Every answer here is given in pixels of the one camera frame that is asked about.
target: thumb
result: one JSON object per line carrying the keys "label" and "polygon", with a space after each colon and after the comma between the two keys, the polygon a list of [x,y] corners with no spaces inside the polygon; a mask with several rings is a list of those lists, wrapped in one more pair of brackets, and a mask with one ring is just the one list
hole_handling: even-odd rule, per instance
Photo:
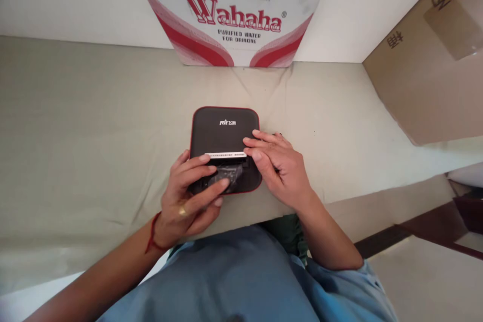
{"label": "thumb", "polygon": [[255,148],[252,152],[252,158],[255,165],[257,165],[258,171],[262,174],[263,180],[267,183],[269,190],[275,190],[282,186],[282,181],[275,172],[272,162],[266,153]]}

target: wrist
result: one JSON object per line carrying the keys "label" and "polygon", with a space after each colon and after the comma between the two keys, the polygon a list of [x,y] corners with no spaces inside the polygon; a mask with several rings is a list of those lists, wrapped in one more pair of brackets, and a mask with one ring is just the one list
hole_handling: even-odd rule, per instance
{"label": "wrist", "polygon": [[300,202],[297,203],[295,212],[299,218],[304,218],[305,216],[313,215],[319,209],[324,209],[320,198],[313,189],[310,189],[304,196],[301,197]]}
{"label": "wrist", "polygon": [[157,219],[152,219],[152,243],[160,250],[169,250],[174,247],[179,238],[177,235],[172,235],[169,229],[166,228],[165,223],[161,217]]}

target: white paper strip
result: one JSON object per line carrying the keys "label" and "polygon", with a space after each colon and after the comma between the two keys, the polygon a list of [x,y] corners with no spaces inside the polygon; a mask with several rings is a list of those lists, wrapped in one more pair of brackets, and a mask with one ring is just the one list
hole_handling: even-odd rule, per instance
{"label": "white paper strip", "polygon": [[238,157],[247,157],[247,154],[244,152],[215,152],[215,153],[206,153],[211,156],[211,158],[238,158]]}

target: black device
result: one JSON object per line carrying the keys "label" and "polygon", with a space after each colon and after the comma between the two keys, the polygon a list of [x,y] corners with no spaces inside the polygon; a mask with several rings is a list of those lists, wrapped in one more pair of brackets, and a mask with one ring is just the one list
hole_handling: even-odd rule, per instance
{"label": "black device", "polygon": [[215,165],[218,170],[193,183],[189,191],[198,194],[223,178],[230,180],[224,194],[255,190],[262,176],[253,159],[243,152],[243,138],[253,138],[254,129],[260,129],[260,121],[258,114],[249,108],[202,107],[196,110],[190,158],[207,153],[211,156],[208,165]]}

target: wahaha logo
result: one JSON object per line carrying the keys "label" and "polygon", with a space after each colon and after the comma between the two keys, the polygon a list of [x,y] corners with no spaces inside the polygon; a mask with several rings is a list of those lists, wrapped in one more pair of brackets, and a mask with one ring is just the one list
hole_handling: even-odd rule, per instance
{"label": "wahaha logo", "polygon": [[222,124],[236,125],[236,121],[227,121],[227,120],[220,121],[220,125],[222,125]]}
{"label": "wahaha logo", "polygon": [[188,4],[195,12],[198,22],[202,24],[215,25],[216,18],[220,25],[280,33],[282,20],[266,16],[263,10],[259,10],[258,16],[256,16],[252,13],[245,14],[236,11],[236,5],[231,5],[230,11],[217,9],[217,3],[218,0],[211,0],[211,9],[209,10],[206,0],[188,0]]}

